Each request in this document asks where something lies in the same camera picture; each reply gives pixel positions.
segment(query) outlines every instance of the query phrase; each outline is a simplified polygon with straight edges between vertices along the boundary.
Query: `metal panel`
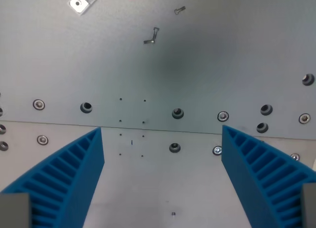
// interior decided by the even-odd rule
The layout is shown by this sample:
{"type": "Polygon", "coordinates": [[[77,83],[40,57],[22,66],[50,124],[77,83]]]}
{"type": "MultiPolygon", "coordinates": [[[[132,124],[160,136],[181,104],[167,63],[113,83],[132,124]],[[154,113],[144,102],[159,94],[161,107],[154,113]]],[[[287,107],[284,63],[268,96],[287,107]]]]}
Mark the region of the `metal panel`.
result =
{"type": "MultiPolygon", "coordinates": [[[[9,149],[0,151],[0,190],[93,129],[2,124],[7,132],[0,141],[6,141],[9,149]],[[38,135],[47,136],[49,143],[38,144],[38,135]]],[[[102,136],[105,165],[85,228],[250,228],[221,157],[212,153],[221,145],[220,135],[102,128],[102,136]],[[174,142],[181,145],[179,153],[169,151],[174,142]]],[[[287,154],[296,152],[303,163],[313,165],[315,153],[305,152],[315,148],[316,141],[260,139],[287,154]]]]}
{"type": "Polygon", "coordinates": [[[252,135],[316,138],[316,0],[98,0],[80,17],[67,1],[0,0],[2,120],[220,133],[225,110],[252,135]]]}

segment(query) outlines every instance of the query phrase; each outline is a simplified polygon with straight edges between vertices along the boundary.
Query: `loose screw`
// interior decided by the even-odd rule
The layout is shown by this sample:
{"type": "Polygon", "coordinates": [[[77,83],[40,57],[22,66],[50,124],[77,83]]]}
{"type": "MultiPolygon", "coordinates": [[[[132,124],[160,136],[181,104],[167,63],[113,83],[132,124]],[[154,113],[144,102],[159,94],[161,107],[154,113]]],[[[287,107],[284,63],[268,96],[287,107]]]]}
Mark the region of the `loose screw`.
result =
{"type": "Polygon", "coordinates": [[[175,10],[174,10],[174,13],[175,13],[176,15],[178,15],[178,14],[179,14],[179,12],[182,12],[184,9],[186,9],[186,7],[185,7],[185,6],[183,6],[183,7],[179,8],[179,9],[175,9],[175,10]]]}

